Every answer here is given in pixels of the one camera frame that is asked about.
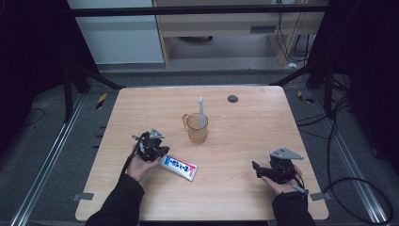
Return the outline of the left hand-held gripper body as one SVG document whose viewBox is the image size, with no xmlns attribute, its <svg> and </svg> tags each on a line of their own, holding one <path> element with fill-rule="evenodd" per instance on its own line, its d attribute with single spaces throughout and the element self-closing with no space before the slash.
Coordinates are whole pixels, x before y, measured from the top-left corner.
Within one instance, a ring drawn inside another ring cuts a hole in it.
<svg viewBox="0 0 399 226">
<path fill-rule="evenodd" d="M 135 136 L 136 146 L 135 151 L 136 153 L 146 162 L 152 156 L 157 155 L 157 150 L 161 146 L 162 138 L 165 136 L 157 131 L 155 128 L 152 128 L 150 132 L 145 132 L 141 136 Z"/>
</svg>

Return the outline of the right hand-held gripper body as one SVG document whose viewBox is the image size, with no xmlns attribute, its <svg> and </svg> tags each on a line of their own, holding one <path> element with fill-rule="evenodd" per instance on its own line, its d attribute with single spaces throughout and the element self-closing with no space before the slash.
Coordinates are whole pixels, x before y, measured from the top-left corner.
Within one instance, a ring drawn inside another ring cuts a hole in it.
<svg viewBox="0 0 399 226">
<path fill-rule="evenodd" d="M 304 157 L 285 147 L 271 152 L 269 164 L 273 174 L 269 179 L 280 185 L 293 180 L 295 178 L 293 159 L 303 160 Z"/>
</svg>

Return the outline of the white toothpaste tube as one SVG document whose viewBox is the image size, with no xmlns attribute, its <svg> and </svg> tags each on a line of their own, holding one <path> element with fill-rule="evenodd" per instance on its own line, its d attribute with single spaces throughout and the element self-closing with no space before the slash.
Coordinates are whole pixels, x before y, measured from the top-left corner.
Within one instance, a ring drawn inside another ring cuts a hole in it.
<svg viewBox="0 0 399 226">
<path fill-rule="evenodd" d="M 160 165 L 167 170 L 170 170 L 184 179 L 192 182 L 198 170 L 198 166 L 183 160 L 165 155 L 160 160 Z"/>
</svg>

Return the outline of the clear amber cup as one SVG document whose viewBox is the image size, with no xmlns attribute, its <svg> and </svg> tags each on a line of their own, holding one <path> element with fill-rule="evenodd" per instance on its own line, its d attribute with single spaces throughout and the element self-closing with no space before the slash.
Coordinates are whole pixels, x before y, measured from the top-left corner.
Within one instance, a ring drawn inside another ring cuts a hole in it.
<svg viewBox="0 0 399 226">
<path fill-rule="evenodd" d="M 208 137 L 208 118 L 200 113 L 182 116 L 184 129 L 189 139 L 196 144 L 203 143 Z"/>
</svg>

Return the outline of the white electric toothbrush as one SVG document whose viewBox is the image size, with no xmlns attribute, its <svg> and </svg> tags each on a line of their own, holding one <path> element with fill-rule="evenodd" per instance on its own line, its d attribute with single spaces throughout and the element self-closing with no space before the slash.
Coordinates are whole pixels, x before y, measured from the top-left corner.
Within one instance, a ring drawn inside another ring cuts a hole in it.
<svg viewBox="0 0 399 226">
<path fill-rule="evenodd" d="M 206 117 L 203 108 L 203 97 L 199 97 L 199 129 L 204 128 L 205 124 L 206 124 Z"/>
</svg>

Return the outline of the person's left hand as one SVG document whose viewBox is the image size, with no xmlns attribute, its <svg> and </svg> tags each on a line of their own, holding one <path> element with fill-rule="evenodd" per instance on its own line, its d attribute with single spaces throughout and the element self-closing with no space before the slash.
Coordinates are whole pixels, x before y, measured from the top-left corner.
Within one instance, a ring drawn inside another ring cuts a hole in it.
<svg viewBox="0 0 399 226">
<path fill-rule="evenodd" d="M 152 163 L 146 162 L 136 153 L 136 151 L 132 151 L 128 157 L 128 165 L 123 172 L 135 179 L 137 182 L 140 182 L 147 176 L 150 170 L 155 168 L 158 164 L 159 158 Z"/>
</svg>

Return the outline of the person's right hand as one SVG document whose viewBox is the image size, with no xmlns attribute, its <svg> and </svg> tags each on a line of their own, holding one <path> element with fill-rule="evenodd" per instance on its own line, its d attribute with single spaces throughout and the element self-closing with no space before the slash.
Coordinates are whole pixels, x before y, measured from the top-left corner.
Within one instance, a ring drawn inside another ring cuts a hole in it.
<svg viewBox="0 0 399 226">
<path fill-rule="evenodd" d="M 275 195 L 278 196 L 281 193 L 297 192 L 298 189 L 301 188 L 301 176 L 301 170 L 298 167 L 295 167 L 295 178 L 283 185 L 275 183 L 266 176 L 263 176 L 262 180 L 275 192 Z"/>
</svg>

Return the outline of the yellow black hazard tape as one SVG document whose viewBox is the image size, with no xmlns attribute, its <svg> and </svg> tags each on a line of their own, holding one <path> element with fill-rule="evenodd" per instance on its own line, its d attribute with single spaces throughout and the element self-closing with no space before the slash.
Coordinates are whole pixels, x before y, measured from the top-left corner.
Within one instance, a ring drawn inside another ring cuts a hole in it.
<svg viewBox="0 0 399 226">
<path fill-rule="evenodd" d="M 96 109 L 101 109 L 103 107 L 106 97 L 107 97 L 107 93 L 102 93 L 100 95 L 99 100 L 98 100 L 98 102 L 96 104 L 96 107 L 95 107 Z"/>
<path fill-rule="evenodd" d="M 312 99 L 312 97 L 306 96 L 305 93 L 302 92 L 301 90 L 299 90 L 299 91 L 297 92 L 297 97 L 298 97 L 299 99 L 301 99 L 301 100 L 302 100 L 303 102 L 305 102 L 305 103 L 313 104 L 313 99 Z"/>
</svg>

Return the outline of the black metal stand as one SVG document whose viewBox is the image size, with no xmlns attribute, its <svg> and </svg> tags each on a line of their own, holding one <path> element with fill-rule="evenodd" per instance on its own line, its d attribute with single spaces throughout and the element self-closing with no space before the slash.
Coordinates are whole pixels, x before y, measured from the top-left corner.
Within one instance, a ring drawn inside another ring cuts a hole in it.
<svg viewBox="0 0 399 226">
<path fill-rule="evenodd" d="M 289 82 L 297 79 L 299 76 L 308 73 L 310 76 L 306 82 L 308 89 L 316 89 L 324 84 L 324 105 L 323 108 L 329 118 L 333 117 L 332 113 L 332 66 L 326 60 L 312 60 L 306 66 L 296 70 L 290 75 L 271 83 L 271 86 L 283 87 Z"/>
<path fill-rule="evenodd" d="M 90 85 L 86 79 L 87 76 L 95 79 L 111 89 L 123 89 L 123 86 L 104 78 L 99 73 L 96 73 L 87 67 L 84 67 L 80 64 L 66 64 L 63 67 L 62 74 L 65 100 L 64 122 L 69 121 L 73 114 L 72 85 L 75 85 L 79 93 L 88 93 L 90 91 Z"/>
</svg>

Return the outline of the white cabinet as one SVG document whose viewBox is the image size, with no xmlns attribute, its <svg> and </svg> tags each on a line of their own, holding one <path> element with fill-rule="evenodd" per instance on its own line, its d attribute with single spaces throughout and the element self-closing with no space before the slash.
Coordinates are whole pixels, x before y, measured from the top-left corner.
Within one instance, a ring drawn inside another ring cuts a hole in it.
<svg viewBox="0 0 399 226">
<path fill-rule="evenodd" d="M 67 1 L 71 9 L 152 7 L 152 0 Z M 98 65 L 164 62 L 154 16 L 79 17 L 76 21 Z"/>
</svg>

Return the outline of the light wooden desk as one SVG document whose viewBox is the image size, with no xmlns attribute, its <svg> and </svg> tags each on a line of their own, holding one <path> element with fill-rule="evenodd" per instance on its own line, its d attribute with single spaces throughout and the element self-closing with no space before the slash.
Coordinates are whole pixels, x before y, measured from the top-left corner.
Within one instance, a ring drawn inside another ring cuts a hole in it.
<svg viewBox="0 0 399 226">
<path fill-rule="evenodd" d="M 196 6 L 281 6 L 317 5 L 329 0 L 152 0 L 156 7 Z M 279 64 L 285 64 L 300 36 L 315 35 L 322 23 L 322 12 L 233 13 L 159 15 L 156 17 L 164 59 L 170 57 L 170 42 L 177 37 L 206 37 L 265 34 Z"/>
</svg>

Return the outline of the grey metal table bracket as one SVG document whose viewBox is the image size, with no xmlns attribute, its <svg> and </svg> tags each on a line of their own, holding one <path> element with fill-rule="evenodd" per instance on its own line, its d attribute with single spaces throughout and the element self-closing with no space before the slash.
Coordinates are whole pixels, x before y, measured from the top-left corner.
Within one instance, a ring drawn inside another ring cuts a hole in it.
<svg viewBox="0 0 399 226">
<path fill-rule="evenodd" d="M 79 202 L 81 200 L 91 201 L 93 199 L 93 197 L 94 197 L 93 193 L 82 192 L 82 193 L 75 193 L 72 196 L 72 199 L 75 202 Z"/>
<path fill-rule="evenodd" d="M 314 202 L 321 201 L 321 200 L 328 201 L 328 200 L 331 199 L 331 196 L 330 196 L 330 194 L 328 192 L 327 193 L 318 192 L 318 193 L 312 193 L 311 194 L 311 199 Z"/>
</svg>

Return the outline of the aluminium floor rail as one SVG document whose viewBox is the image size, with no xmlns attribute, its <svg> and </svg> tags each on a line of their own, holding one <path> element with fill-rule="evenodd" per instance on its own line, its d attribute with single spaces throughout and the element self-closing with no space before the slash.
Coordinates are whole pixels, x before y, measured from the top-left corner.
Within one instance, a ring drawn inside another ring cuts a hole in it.
<svg viewBox="0 0 399 226">
<path fill-rule="evenodd" d="M 32 186 L 24 197 L 24 201 L 12 218 L 9 226 L 25 226 L 29 220 L 38 200 L 44 189 L 56 161 L 61 154 L 66 141 L 74 127 L 74 124 L 81 112 L 86 94 L 79 94 L 73 104 L 71 116 L 62 124 L 62 127 L 53 143 L 50 152 L 47 154 Z"/>
<path fill-rule="evenodd" d="M 363 173 L 359 169 L 358 164 L 354 160 L 353 156 L 349 152 L 349 149 L 346 146 L 346 143 L 343 140 L 341 133 L 338 130 L 337 122 L 335 119 L 331 119 L 327 116 L 323 108 L 322 97 L 317 92 L 312 94 L 314 101 L 319 107 L 321 113 L 325 116 L 324 121 L 327 127 L 330 129 L 329 137 L 327 139 L 327 180 L 328 186 L 326 188 L 326 193 L 328 192 L 332 198 L 335 199 L 337 204 L 341 206 L 343 210 L 345 210 L 349 215 L 357 220 L 368 223 L 373 226 L 391 226 L 391 217 L 392 217 L 392 209 L 389 204 L 390 212 L 387 215 L 380 202 L 377 199 L 375 192 L 377 188 L 374 187 L 373 184 L 369 183 L 365 180 Z M 348 177 L 344 177 L 341 179 L 337 179 L 336 181 L 332 181 L 331 179 L 331 170 L 330 170 L 330 148 L 331 144 L 335 145 L 336 151 L 340 155 L 346 172 L 348 173 Z M 337 188 L 338 184 L 343 182 L 350 182 L 354 185 L 357 194 L 362 201 L 362 204 L 368 214 L 367 218 L 361 218 L 353 213 L 350 209 L 348 209 L 343 201 L 338 198 Z"/>
</svg>

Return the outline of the black horizontal frame bar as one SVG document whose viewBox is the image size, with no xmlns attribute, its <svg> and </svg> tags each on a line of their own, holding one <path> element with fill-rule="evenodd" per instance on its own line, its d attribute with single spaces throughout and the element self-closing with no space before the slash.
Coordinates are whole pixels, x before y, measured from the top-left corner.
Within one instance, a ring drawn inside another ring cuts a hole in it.
<svg viewBox="0 0 399 226">
<path fill-rule="evenodd" d="M 233 13 L 322 12 L 329 4 L 316 5 L 243 5 L 243 6 L 192 6 L 158 8 L 79 8 L 70 9 L 74 17 L 147 16 Z"/>
</svg>

